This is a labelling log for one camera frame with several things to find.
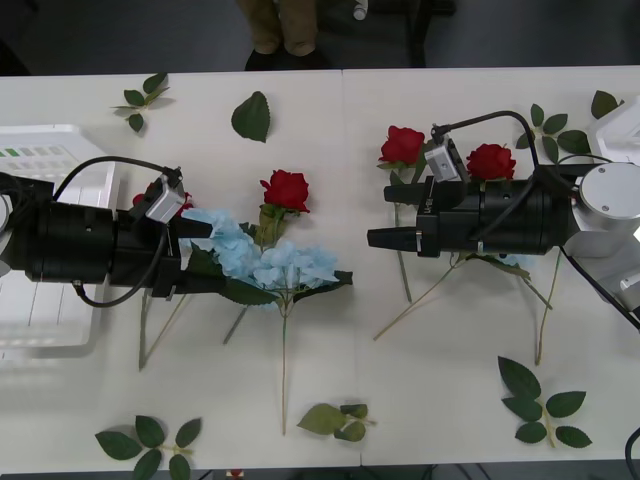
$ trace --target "person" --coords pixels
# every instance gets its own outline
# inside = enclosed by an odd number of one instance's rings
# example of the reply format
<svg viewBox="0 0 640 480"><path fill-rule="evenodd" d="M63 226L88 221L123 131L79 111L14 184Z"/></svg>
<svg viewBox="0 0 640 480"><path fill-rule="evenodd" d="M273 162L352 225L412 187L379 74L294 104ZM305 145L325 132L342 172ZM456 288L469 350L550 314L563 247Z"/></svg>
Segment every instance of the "person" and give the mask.
<svg viewBox="0 0 640 480"><path fill-rule="evenodd" d="M246 71L272 70L283 43L302 67L330 68L327 58L316 48L315 0L280 0L280 18L273 0L237 2L249 23L254 45Z"/></svg>

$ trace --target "robotic arm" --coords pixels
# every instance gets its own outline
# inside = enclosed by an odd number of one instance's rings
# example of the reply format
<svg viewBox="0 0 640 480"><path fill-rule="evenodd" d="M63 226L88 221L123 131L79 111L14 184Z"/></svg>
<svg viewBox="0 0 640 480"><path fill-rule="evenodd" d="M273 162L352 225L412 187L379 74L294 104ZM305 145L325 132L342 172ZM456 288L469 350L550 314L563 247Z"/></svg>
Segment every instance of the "robotic arm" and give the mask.
<svg viewBox="0 0 640 480"><path fill-rule="evenodd" d="M122 162L161 173L143 201L129 211L70 205L57 200L84 168ZM36 282L72 283L80 298L96 308L118 305L141 288L153 297L218 292L224 279L181 271L179 238L209 238L211 225L176 217L185 202L180 169L120 157L79 165L53 192L40 180L0 176L0 276L24 271ZM123 297L97 303L85 284L132 287Z"/></svg>
<svg viewBox="0 0 640 480"><path fill-rule="evenodd" d="M525 128L533 175L510 182L469 179L448 133L502 116L516 118ZM581 265L611 264L628 243L640 255L634 237L640 227L640 167L633 163L541 166L533 135L514 112L436 125L431 135L435 147L426 160L432 175L423 184L384 190L388 202L417 205L416 226L369 230L370 246L417 252L420 257L438 257L442 251L544 255L558 246L598 293L640 330L636 318L640 275L622 272L617 288L610 288L615 298Z"/></svg>

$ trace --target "blue hydrangea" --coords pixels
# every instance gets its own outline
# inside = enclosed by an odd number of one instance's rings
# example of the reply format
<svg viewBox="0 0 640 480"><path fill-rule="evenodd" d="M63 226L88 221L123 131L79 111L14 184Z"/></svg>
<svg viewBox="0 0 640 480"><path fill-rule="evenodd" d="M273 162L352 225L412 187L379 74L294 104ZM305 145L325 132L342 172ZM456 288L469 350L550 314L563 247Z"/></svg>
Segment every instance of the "blue hydrangea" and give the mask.
<svg viewBox="0 0 640 480"><path fill-rule="evenodd" d="M226 210L192 208L182 213L184 218L209 223L213 229L208 239L192 239L206 251L214 250L216 260L227 277L243 280L249 277L260 262L260 249L242 231L238 222Z"/></svg>

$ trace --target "pants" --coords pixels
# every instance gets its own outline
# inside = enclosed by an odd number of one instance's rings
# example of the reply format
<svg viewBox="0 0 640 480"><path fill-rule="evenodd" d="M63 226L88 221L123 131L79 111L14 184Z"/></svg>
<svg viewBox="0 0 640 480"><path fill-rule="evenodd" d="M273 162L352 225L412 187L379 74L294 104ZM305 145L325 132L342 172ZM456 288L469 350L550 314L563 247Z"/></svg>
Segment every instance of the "pants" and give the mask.
<svg viewBox="0 0 640 480"><path fill-rule="evenodd" d="M282 44L298 57L316 48L315 0L280 0L280 19L273 0L237 0L258 53L270 54Z"/></svg>

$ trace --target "white table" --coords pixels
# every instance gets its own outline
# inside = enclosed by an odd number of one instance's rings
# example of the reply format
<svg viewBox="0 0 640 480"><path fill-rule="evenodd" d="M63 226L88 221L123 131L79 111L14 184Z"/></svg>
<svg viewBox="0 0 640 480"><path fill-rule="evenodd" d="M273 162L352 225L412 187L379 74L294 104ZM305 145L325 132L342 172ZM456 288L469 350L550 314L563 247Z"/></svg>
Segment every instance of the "white table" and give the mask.
<svg viewBox="0 0 640 480"><path fill-rule="evenodd" d="M505 391L496 357L533 364L542 308L528 291L484 264L466 265L374 343L405 300L395 253L367 248L365 235L392 224L382 196L387 177L375 168L389 125L427 131L433 122L503 108L525 113L536 102L548 114L569 113L569 125L584 128L595 90L628 98L640 69L171 75L167 97L176 101L147 115L150 128L140 139L109 107L143 78L0 79L0 124L75 123L110 154L181 165L199 204L227 207L242 221L257 219L258 180L273 168L302 171L312 213L287 236L337 252L340 267L354 270L355 286L310 299L294 314L286 437L280 435L277 316L252 312L222 347L238 307L215 295L195 298L138 373L137 297L105 315L86 357L0 370L2 472L131 469L134 462L106 457L93 434L130 424L136 413L161 418L171 434L185 420L204 417L194 444L197 468L622 457L626 438L640 425L640 388L633 381L639 341L566 263L536 374L545 394L588 392L567 422L594 440L582 451L520 444L513 438L518 421L500 402ZM267 95L276 117L266 145L241 139L229 124L233 108L254 90ZM512 143L518 132L513 122L497 120L454 138L466 156L483 142ZM515 155L517 176L524 177L528 153ZM127 178L121 207L153 177L135 169ZM414 294L447 265L444 257L407 255L406 261ZM554 262L552 252L532 269L543 292ZM154 305L150 335L172 307ZM379 422L362 445L295 428L312 404L349 399L366 401Z"/></svg>
<svg viewBox="0 0 640 480"><path fill-rule="evenodd" d="M392 206L375 168L389 125L428 132L496 110L528 117L532 103L547 116L568 113L569 127L585 129L596 90L618 98L640 93L640 69L491 69L353 71L344 73L349 158L361 178L354 204L361 238L367 228L392 226ZM452 132L466 157L482 143L514 145L522 129L500 119ZM528 150L514 150L516 178L531 171ZM557 250L532 269L546 295ZM415 296L448 268L448 255L423 260L407 255ZM506 396L497 356L533 368L536 326L544 308L510 276L482 263L453 273L423 307L377 342L373 336L405 305L394 252L362 248L353 259L358 274L354 319L358 326L358 384L380 420L368 438L363 463L448 463L621 458L640 425L640 337L564 261L547 320L542 365L535 369L543 395L586 390L582 409L566 422L583 428L593 445L584 450L548 444L528 446L513 438L518 419L501 403Z"/></svg>
<svg viewBox="0 0 640 480"><path fill-rule="evenodd" d="M110 107L122 103L123 89L141 88L144 78L0 79L0 123L76 124L109 154L180 165L199 205L228 208L241 221L257 222L264 192L259 181L274 168L304 172L312 213L293 221L287 237L321 243L337 252L342 268L353 268L344 237L335 234L350 195L334 190L333 181L348 177L340 72L171 75L166 97L175 102L145 115L149 129L141 139ZM266 144L231 128L233 109L255 90L266 94L273 112ZM128 208L155 177L143 169L124 177L119 206ZM289 433L282 437L282 323L276 313L248 313L223 347L240 307L213 294L193 298L138 373L137 296L104 315L88 356L0 370L0 472L131 470L134 461L108 458L93 435L132 424L136 414L157 416L170 435L202 416L197 468L358 465L358 447L318 441L295 427L315 403L357 400L355 322L346 307L351 297L345 288L321 310L314 308L317 297L294 312ZM172 309L159 300L154 305L153 338Z"/></svg>

